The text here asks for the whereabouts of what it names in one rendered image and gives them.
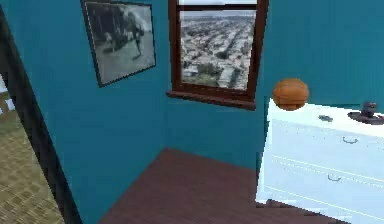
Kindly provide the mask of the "white chest of drawers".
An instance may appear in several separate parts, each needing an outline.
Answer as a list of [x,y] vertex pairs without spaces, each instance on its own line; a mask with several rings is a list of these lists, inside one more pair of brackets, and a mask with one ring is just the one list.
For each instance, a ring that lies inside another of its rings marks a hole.
[[282,202],[347,222],[384,224],[384,125],[348,109],[267,105],[256,201]]

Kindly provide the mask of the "black framed grey picture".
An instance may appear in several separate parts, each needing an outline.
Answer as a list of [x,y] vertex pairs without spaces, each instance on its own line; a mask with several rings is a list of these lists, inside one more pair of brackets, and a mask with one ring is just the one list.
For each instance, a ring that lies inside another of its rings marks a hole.
[[80,2],[99,87],[156,66],[151,4],[119,0]]

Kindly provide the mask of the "black lamp base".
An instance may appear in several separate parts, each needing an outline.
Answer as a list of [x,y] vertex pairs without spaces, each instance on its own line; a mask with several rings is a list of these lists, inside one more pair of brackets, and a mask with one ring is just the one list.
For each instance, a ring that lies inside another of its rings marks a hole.
[[370,125],[384,125],[384,116],[376,115],[377,104],[375,102],[365,102],[360,112],[349,112],[348,117],[360,123]]

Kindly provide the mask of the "brown framed window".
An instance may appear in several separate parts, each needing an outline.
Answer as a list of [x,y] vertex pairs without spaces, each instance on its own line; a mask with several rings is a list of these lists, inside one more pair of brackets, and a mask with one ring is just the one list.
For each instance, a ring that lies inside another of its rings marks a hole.
[[269,0],[168,0],[167,95],[253,110]]

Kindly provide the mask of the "orange basketball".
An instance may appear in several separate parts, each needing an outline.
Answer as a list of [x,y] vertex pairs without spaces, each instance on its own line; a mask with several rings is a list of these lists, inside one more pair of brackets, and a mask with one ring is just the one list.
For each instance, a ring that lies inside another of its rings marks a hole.
[[285,111],[294,111],[303,107],[309,97],[309,88],[298,78],[286,78],[279,81],[273,91],[275,105]]

